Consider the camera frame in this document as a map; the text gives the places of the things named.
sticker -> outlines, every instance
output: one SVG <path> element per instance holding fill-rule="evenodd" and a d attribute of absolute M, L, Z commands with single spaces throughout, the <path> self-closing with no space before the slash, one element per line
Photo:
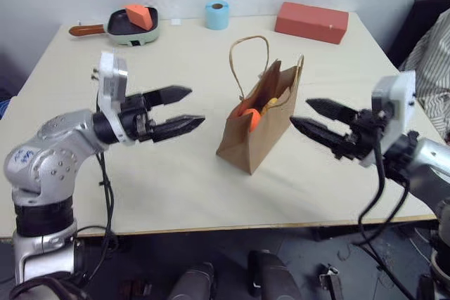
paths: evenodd
<path fill-rule="evenodd" d="M 31 162 L 38 151 L 38 148 L 33 147 L 22 147 L 17 149 L 9 159 L 8 171 L 18 172 L 22 170 Z"/>

red box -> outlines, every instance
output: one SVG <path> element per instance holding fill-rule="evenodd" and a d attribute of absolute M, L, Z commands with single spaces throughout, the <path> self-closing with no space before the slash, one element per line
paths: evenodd
<path fill-rule="evenodd" d="M 349 13 L 285 2 L 276 17 L 275 32 L 340 44 Z"/>

black chair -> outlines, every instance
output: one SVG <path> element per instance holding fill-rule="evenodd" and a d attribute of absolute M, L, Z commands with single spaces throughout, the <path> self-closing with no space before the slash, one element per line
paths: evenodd
<path fill-rule="evenodd" d="M 413 7 L 392 43 L 387 57 L 399 67 L 421 37 L 435 24 L 439 14 L 450 8 L 450 0 L 414 0 Z"/>

paper bag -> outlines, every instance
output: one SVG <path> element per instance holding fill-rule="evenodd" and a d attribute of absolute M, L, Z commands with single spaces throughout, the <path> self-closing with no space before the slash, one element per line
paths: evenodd
<path fill-rule="evenodd" d="M 267 47 L 267 61 L 256 86 L 244 98 L 243 89 L 233 66 L 233 48 L 249 39 L 263 39 Z M 236 41 L 229 53 L 231 71 L 240 89 L 240 103 L 231 111 L 226 119 L 224 135 L 216 154 L 243 171 L 253 174 L 267 156 L 276 141 L 290 125 L 289 117 L 293 115 L 297 89 L 302 73 L 303 56 L 291 68 L 280 71 L 281 61 L 269 63 L 269 42 L 263 36 L 246 37 Z M 256 129 L 250 132 L 252 115 L 242 115 L 248 108 L 262 111 L 272 98 L 278 98 L 276 104 L 261 116 Z"/>

cable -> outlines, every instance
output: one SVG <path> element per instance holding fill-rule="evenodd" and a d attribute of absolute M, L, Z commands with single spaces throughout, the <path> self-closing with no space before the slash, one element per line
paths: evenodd
<path fill-rule="evenodd" d="M 106 226 L 103 225 L 89 225 L 89 226 L 84 226 L 83 228 L 79 228 L 76 232 L 76 234 L 83 232 L 85 230 L 88 230 L 90 228 L 98 228 L 101 230 L 106 231 Z M 113 231 L 110 230 L 110 234 L 111 234 L 111 240 L 114 241 L 114 246 L 109 248 L 109 255 L 111 255 L 112 253 L 114 253 L 115 251 L 117 251 L 117 249 L 119 248 L 119 238 L 117 236 L 117 234 Z"/>
<path fill-rule="evenodd" d="M 387 274 L 387 276 L 392 280 L 392 282 L 398 287 L 398 289 L 404 294 L 406 298 L 409 300 L 415 300 L 414 296 L 410 293 L 410 291 L 405 288 L 405 286 L 397 279 L 397 277 L 391 272 L 391 270 L 386 266 L 385 262 L 381 259 L 380 255 L 377 253 L 375 248 L 372 246 L 371 241 L 368 240 L 366 236 L 366 232 L 364 231 L 364 226 L 362 223 L 363 217 L 371 210 L 371 208 L 377 203 L 377 201 L 380 199 L 381 194 L 383 193 L 384 185 L 385 185 L 385 168 L 383 165 L 383 155 L 381 154 L 381 145 L 380 145 L 380 139 L 381 139 L 381 130 L 377 128 L 375 130 L 375 140 L 373 143 L 373 151 L 375 154 L 375 163 L 377 166 L 377 173 L 378 173 L 378 192 L 375 195 L 375 197 L 372 199 L 371 203 L 363 210 L 363 212 L 359 215 L 358 218 L 358 227 L 361 232 L 361 235 L 363 236 L 364 242 L 369 246 L 371 251 L 369 251 L 367 248 L 361 245 L 356 246 L 360 247 L 362 250 L 364 250 L 373 260 L 377 262 L 379 267 Z"/>
<path fill-rule="evenodd" d="M 47 286 L 56 295 L 58 299 L 61 300 L 73 300 L 75 296 L 76 299 L 81 300 L 92 300 L 92 298 L 85 291 L 75 286 L 71 282 L 66 280 L 57 279 L 51 275 L 46 275 L 43 277 L 32 278 L 27 281 L 16 285 L 9 294 L 9 299 L 13 300 L 19 297 L 22 293 L 27 292 L 38 286 Z"/>
<path fill-rule="evenodd" d="M 375 131 L 375 143 L 373 144 L 373 151 L 375 153 L 375 163 L 377 166 L 378 171 L 378 192 L 375 195 L 375 197 L 372 199 L 372 202 L 364 209 L 364 211 L 359 215 L 358 218 L 358 225 L 362 223 L 362 220 L 364 216 L 375 206 L 375 204 L 378 202 L 378 200 L 381 197 L 381 194 L 383 193 L 384 187 L 385 187 L 385 167 L 383 164 L 383 155 L 381 154 L 381 146 L 380 146 L 380 139 L 381 139 L 381 129 L 377 128 Z M 385 219 L 385 221 L 376 228 L 375 232 L 372 233 L 368 238 L 366 238 L 362 242 L 355 242 L 354 244 L 356 246 L 361 246 L 364 244 L 367 244 L 368 242 L 371 242 L 372 240 L 376 239 L 381 235 L 381 233 L 388 227 L 391 220 L 395 217 L 395 215 L 399 212 L 401 207 L 406 201 L 406 198 L 409 194 L 409 184 L 402 185 L 404 191 L 401 195 L 400 200 L 398 201 L 395 208 L 391 211 L 390 215 Z"/>
<path fill-rule="evenodd" d="M 102 263 L 105 261 L 106 254 L 108 253 L 108 247 L 110 244 L 110 238 L 112 235 L 111 221 L 113 219 L 113 212 L 114 212 L 114 193 L 113 193 L 113 189 L 111 188 L 111 182 L 108 178 L 108 174 L 106 173 L 105 155 L 103 152 L 101 152 L 100 155 L 96 155 L 96 158 L 97 158 L 98 164 L 100 165 L 100 168 L 102 171 L 103 181 L 101 182 L 101 185 L 103 185 L 104 190 L 105 190 L 107 221 L 106 221 L 106 227 L 105 227 L 105 236 L 103 237 L 103 241 L 102 241 L 102 245 L 101 245 L 101 256 L 97 263 L 97 266 L 94 268 L 94 270 L 88 277 L 87 283 L 91 282 L 91 280 L 94 278 L 94 276 L 97 274 L 98 270 L 100 269 Z"/>
<path fill-rule="evenodd" d="M 422 251 L 419 250 L 419 248 L 417 247 L 417 245 L 415 244 L 415 242 L 413 241 L 413 239 L 412 239 L 412 238 L 409 238 L 409 241 L 410 241 L 411 244 L 414 246 L 414 248 L 416 249 L 417 253 L 419 253 L 420 256 L 421 256 L 422 258 L 424 258 L 424 259 L 427 261 L 428 265 L 431 265 L 431 262 L 430 262 L 429 258 L 427 258 L 426 255 L 424 255 L 424 254 L 422 253 Z"/>
<path fill-rule="evenodd" d="M 384 273 L 383 270 L 380 270 L 380 272 L 383 272 L 381 274 L 379 274 L 378 276 L 378 280 L 380 281 L 380 284 L 385 288 L 385 289 L 393 289 L 395 287 L 394 283 L 392 282 L 392 280 L 389 279 L 389 281 L 391 282 L 390 285 L 386 285 L 385 281 L 383 281 L 383 276 L 388 277 L 386 273 Z"/>
<path fill-rule="evenodd" d="M 423 241 L 426 242 L 427 244 L 430 243 L 430 241 L 429 241 L 427 238 L 425 238 L 422 234 L 420 234 L 420 232 L 419 232 L 419 230 L 418 230 L 417 228 L 414 228 L 414 232 L 417 233 L 417 235 L 421 238 L 421 240 L 423 240 Z"/>
<path fill-rule="evenodd" d="M 377 281 L 375 283 L 375 289 L 373 290 L 373 296 L 372 296 L 372 300 L 375 300 L 375 296 L 377 295 L 377 288 L 378 288 L 378 283 L 380 282 L 379 278 L 377 278 Z"/>
<path fill-rule="evenodd" d="M 372 208 L 378 203 L 381 195 L 383 194 L 383 190 L 385 189 L 385 166 L 383 165 L 383 155 L 381 155 L 381 129 L 376 128 L 375 130 L 375 140 L 373 142 L 373 153 L 375 155 L 375 164 L 377 166 L 378 173 L 378 190 L 375 196 L 372 198 L 371 202 L 366 206 L 366 208 L 359 214 L 358 216 L 358 227 L 366 240 L 366 234 L 364 232 L 363 227 L 363 218 L 367 213 L 372 210 Z M 356 246 L 361 245 L 360 242 L 354 242 Z"/>
<path fill-rule="evenodd" d="M 390 280 L 397 286 L 397 288 L 400 290 L 401 293 L 404 294 L 404 296 L 408 300 L 416 300 L 414 296 L 410 293 L 410 291 L 407 290 L 405 286 L 397 279 L 397 277 L 390 271 L 390 269 L 385 265 L 384 261 L 381 259 L 381 257 L 378 255 L 377 251 L 372 247 L 371 243 L 368 243 L 368 246 L 372 249 L 373 252 L 370 252 L 365 247 L 360 247 L 363 251 L 365 251 L 373 260 L 375 260 L 378 264 L 378 266 L 386 273 L 386 275 L 389 277 Z"/>
<path fill-rule="evenodd" d="M 388 227 L 388 225 L 390 224 L 391 220 L 399 212 L 400 208 L 403 206 L 403 204 L 406 201 L 406 198 L 408 197 L 409 185 L 406 185 L 403 188 L 404 188 L 403 194 L 401 195 L 400 200 L 398 201 L 398 203 L 395 206 L 395 208 L 392 210 L 391 214 L 385 219 L 383 224 L 378 226 L 377 229 L 375 230 L 375 232 L 373 234 L 371 234 L 366 240 L 364 240 L 362 242 L 355 243 L 357 246 L 361 246 L 361 245 L 367 244 L 368 242 L 371 242 L 372 240 L 376 239 Z"/>

